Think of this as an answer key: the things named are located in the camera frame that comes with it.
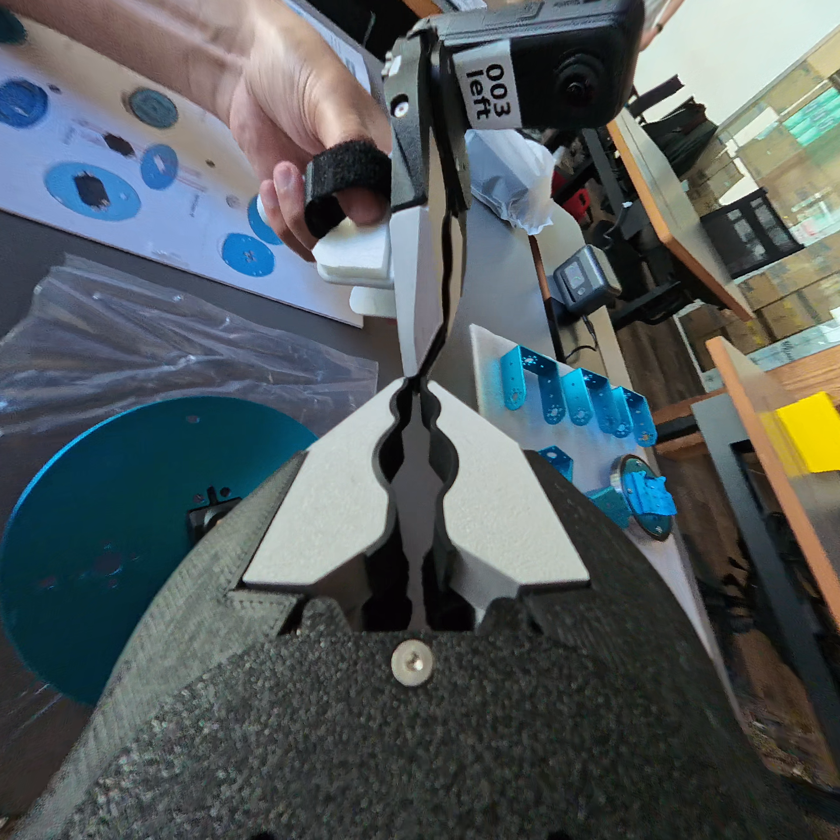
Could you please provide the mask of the white foam sheet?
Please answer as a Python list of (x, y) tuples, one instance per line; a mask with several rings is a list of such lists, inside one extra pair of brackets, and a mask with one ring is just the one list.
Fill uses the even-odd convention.
[[(522, 448), (538, 451), (557, 445), (574, 461), (573, 484), (582, 492), (601, 489), (609, 482), (613, 461), (623, 455), (635, 455), (650, 466), (646, 448), (631, 437), (615, 438), (601, 433), (594, 422), (578, 427), (567, 414), (557, 425), (543, 419), (537, 377), (526, 374), (527, 398), (523, 408), (509, 411), (502, 394), (500, 358), (516, 344), (478, 325), (469, 327), (473, 371), (479, 414), (514, 439)], [(561, 377), (573, 367), (558, 363)]]

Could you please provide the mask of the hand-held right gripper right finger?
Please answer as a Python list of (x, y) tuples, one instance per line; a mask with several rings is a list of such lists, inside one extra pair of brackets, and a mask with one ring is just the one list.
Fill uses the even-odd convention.
[(586, 587), (591, 576), (527, 453), (434, 381), (419, 382), (441, 482), (423, 561), (428, 621), (479, 621), (499, 599)]

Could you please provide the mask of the clear plastic bag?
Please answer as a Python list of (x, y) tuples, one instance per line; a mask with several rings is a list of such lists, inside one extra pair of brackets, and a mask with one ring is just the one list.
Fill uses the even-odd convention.
[(375, 361), (72, 255), (35, 287), (1, 362), (3, 445), (71, 439), (192, 396), (266, 405), (321, 434), (372, 398), (379, 373)]

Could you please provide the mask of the black servo motor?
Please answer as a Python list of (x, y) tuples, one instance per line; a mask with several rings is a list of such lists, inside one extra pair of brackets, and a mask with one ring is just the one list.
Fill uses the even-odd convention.
[(195, 496), (196, 506), (185, 515), (187, 537), (191, 546), (199, 543), (237, 505), (242, 497), (235, 497), (227, 486), (217, 490), (209, 486), (202, 495)]

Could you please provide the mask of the black bag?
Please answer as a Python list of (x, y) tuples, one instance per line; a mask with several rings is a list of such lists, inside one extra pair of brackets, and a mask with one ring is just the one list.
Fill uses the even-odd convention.
[(656, 87), (633, 97), (627, 110), (639, 122), (648, 137), (666, 157), (673, 172), (684, 178), (698, 162), (709, 143), (718, 133), (718, 125), (709, 120), (707, 107), (689, 98), (661, 119), (648, 121), (645, 113), (684, 88), (678, 76), (661, 82)]

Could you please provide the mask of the yellow box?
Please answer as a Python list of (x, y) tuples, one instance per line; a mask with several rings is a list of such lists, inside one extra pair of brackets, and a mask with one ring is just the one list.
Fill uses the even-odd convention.
[(827, 392), (804, 397), (774, 414), (808, 473), (839, 471), (839, 414)]

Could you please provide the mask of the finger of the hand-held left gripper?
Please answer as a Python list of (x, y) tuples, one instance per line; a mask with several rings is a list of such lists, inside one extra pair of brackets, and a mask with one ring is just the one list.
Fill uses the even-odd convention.
[(443, 387), (474, 387), (469, 326), (538, 348), (538, 280), (527, 236), (474, 201), (467, 215), (462, 296), (431, 377)]
[(405, 378), (428, 376), (456, 312), (456, 236), (447, 210), (411, 207), (392, 218), (393, 287)]

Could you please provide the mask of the blue round metal plate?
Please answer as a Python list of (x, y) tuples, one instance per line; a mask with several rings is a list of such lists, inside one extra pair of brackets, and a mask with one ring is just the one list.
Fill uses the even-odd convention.
[(316, 440), (274, 408), (209, 395), (137, 407), (72, 440), (30, 481), (3, 533), (3, 625), (24, 665), (94, 706), (195, 547), (195, 496), (229, 487), (243, 500)]

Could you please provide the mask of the blue bracket cluster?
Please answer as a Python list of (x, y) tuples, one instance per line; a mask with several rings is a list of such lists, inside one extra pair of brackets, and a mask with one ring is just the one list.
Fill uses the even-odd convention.
[(666, 478), (635, 455), (616, 458), (608, 484), (585, 495), (624, 531), (656, 542), (672, 534), (677, 509)]

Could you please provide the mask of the dark grey desk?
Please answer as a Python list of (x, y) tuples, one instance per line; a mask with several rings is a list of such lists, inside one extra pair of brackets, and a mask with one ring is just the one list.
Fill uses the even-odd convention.
[[(469, 216), (469, 232), (471, 236), (489, 237), (489, 245), (493, 246), (492, 260), (502, 257), (508, 258), (511, 263), (511, 271), (514, 277), (511, 279), (510, 287), (505, 291), (504, 300), (514, 301), (502, 303), (502, 293), (488, 292), (495, 297), (498, 294), (499, 302), (490, 304), (489, 299), (485, 300), (484, 292), (478, 292), (478, 298), (473, 300), (475, 295), (467, 295), (462, 301), (462, 308), (458, 310), (458, 317), (467, 317), (467, 321), (480, 323), (482, 326), (492, 329), (500, 334), (514, 339), (519, 337), (526, 340), (529, 347), (536, 349), (537, 339), (541, 342), (545, 338), (544, 325), (538, 317), (537, 303), (538, 293), (536, 291), (537, 281), (533, 276), (534, 268), (531, 263), (531, 256), (528, 246), (522, 239), (523, 234), (515, 233), (505, 228), (490, 211), (474, 205)], [(84, 266), (88, 263), (103, 266), (94, 269), (103, 275), (114, 275), (120, 277), (125, 275), (131, 281), (141, 280), (142, 288), (155, 289), (151, 297), (143, 302), (145, 308), (163, 310), (164, 303), (159, 301), (163, 295), (166, 298), (181, 296), (186, 299), (188, 314), (195, 311), (197, 314), (207, 316), (214, 324), (221, 324), (220, 336), (234, 339), (235, 346), (245, 347), (245, 339), (257, 339), (259, 336), (259, 350), (265, 350), (271, 361), (258, 362), (257, 373), (231, 374), (234, 378), (254, 380), (260, 371), (289, 370), (303, 371), (303, 363), (292, 362), (288, 347), (294, 344), (305, 345), (308, 357), (312, 355), (310, 344), (317, 344), (313, 350), (312, 358), (317, 362), (316, 369), (320, 371), (323, 367), (321, 361), (326, 363), (327, 357), (338, 358), (339, 355), (354, 357), (356, 362), (351, 366), (353, 369), (361, 370), (366, 365), (372, 369), (373, 362), (377, 363), (376, 380), (377, 390), (384, 384), (395, 378), (401, 372), (396, 340), (396, 328), (385, 321), (370, 321), (361, 329), (351, 327), (336, 321), (332, 321), (316, 314), (292, 308), (278, 301), (259, 297), (256, 294), (234, 287), (229, 287), (213, 280), (207, 280), (184, 272), (172, 266), (157, 264), (148, 259), (136, 255), (123, 253), (109, 246), (96, 244), (90, 240), (80, 238), (73, 234), (63, 233), (57, 229), (33, 222), (2, 211), (2, 361), (5, 364), (11, 358), (12, 351), (16, 347), (17, 339), (24, 335), (24, 328), (18, 324), (27, 321), (29, 310), (34, 306), (36, 288), (39, 284), (46, 282), (49, 272), (55, 266), (62, 266), (67, 256), (81, 259)], [(127, 321), (119, 316), (120, 326), (114, 323), (109, 327), (98, 325), (90, 327), (88, 339), (73, 339), (78, 350), (69, 350), (71, 345), (69, 338), (57, 338), (56, 331), (59, 329), (56, 321), (55, 328), (52, 325), (44, 324), (44, 328), (33, 332), (30, 330), (31, 340), (27, 345), (20, 364), (15, 362), (17, 368), (28, 373), (35, 371), (38, 375), (46, 371), (47, 356), (49, 350), (57, 362), (63, 365), (70, 362), (72, 355), (72, 366), (77, 366), (80, 375), (88, 376), (104, 373), (111, 368), (121, 372), (132, 369), (142, 361), (141, 367), (148, 362), (153, 368), (171, 366), (173, 370), (180, 371), (183, 368), (188, 376), (183, 382), (189, 386), (197, 386), (198, 373), (216, 375), (218, 364), (216, 362), (195, 362), (186, 360), (188, 354), (196, 357), (204, 354), (193, 350), (175, 350), (175, 341), (172, 338), (158, 339), (155, 348), (160, 345), (163, 361), (157, 361), (158, 350), (153, 352), (151, 333), (149, 341), (146, 341), (144, 318), (139, 322), (139, 338), (124, 338), (128, 336), (128, 330), (134, 329), (133, 322)], [(623, 358), (623, 367), (617, 362), (610, 362), (610, 371), (618, 364), (618, 369), (628, 374), (631, 382), (630, 388), (643, 393), (652, 410), (665, 410), (669, 406), (676, 405), (690, 397), (703, 396), (704, 386), (700, 383), (699, 375), (690, 361), (690, 355), (684, 340), (680, 338), (676, 325), (669, 322), (659, 327), (651, 328), (644, 325), (632, 325), (618, 333), (617, 346), (620, 350), (610, 350), (611, 354), (619, 353)], [(460, 363), (455, 356), (462, 353), (462, 350), (455, 350), (448, 347), (446, 356), (446, 373), (440, 374), (440, 381), (452, 393), (458, 394), (466, 403), (475, 404), (475, 388), (473, 387), (472, 374), (467, 372), (466, 367), (461, 369)], [(12, 425), (25, 420), (23, 407), (2, 406), (2, 533), (8, 520), (11, 510), (25, 486), (31, 480), (38, 468), (40, 468), (50, 456), (79, 432), (85, 431), (111, 409), (106, 410), (96, 407), (98, 413), (94, 418), (84, 419), (76, 414), (71, 414), (69, 420), (54, 419), (56, 412), (61, 413), (65, 409), (60, 408), (60, 400), (57, 395), (48, 395), (42, 404), (33, 409), (34, 423), (40, 424), (41, 418), (49, 428), (46, 430), (38, 428), (27, 428), (21, 430), (17, 427), (12, 429), (10, 437), (6, 436), (6, 421)], [(432, 516), (433, 503), (430, 498), (420, 498), (411, 488), (409, 480), (406, 483), (406, 476), (402, 473), (397, 477), (396, 485), (397, 498), (400, 510), (408, 506), (404, 516), (404, 535), (409, 542), (408, 548), (411, 551), (408, 556), (411, 560), (411, 597), (419, 593), (418, 564), (421, 562), (422, 553), (431, 546), (432, 539)]]

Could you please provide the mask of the white plastic bag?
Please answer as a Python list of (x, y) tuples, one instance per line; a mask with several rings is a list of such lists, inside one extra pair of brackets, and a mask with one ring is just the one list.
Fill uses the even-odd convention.
[(503, 222), (527, 235), (552, 225), (552, 154), (515, 130), (465, 133), (470, 190)]

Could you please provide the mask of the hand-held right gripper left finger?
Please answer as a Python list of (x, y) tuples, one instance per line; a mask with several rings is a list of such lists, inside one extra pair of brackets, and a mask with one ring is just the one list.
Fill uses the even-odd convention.
[(266, 592), (381, 592), (396, 562), (393, 480), (410, 382), (397, 379), (312, 444), (244, 572)]

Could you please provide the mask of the black plastic crate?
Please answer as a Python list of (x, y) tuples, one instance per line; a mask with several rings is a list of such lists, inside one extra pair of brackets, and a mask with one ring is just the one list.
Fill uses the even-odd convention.
[(760, 187), (700, 217), (710, 242), (736, 280), (804, 250)]

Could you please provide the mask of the white instruction sheet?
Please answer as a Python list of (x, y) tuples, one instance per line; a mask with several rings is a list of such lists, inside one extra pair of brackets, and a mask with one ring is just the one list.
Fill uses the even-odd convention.
[[(289, 9), (370, 93), (361, 52)], [(28, 42), (2, 47), (2, 210), (361, 327), (350, 290), (268, 225), (259, 178), (221, 119), (16, 15)]]

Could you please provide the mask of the person's left hand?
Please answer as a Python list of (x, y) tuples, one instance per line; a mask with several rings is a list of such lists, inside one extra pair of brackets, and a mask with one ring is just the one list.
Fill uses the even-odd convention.
[(221, 119), (259, 178), (268, 225), (312, 262), (304, 220), (310, 160), (341, 143), (392, 149), (382, 107), (283, 2), (150, 2), (175, 37), (165, 85)]

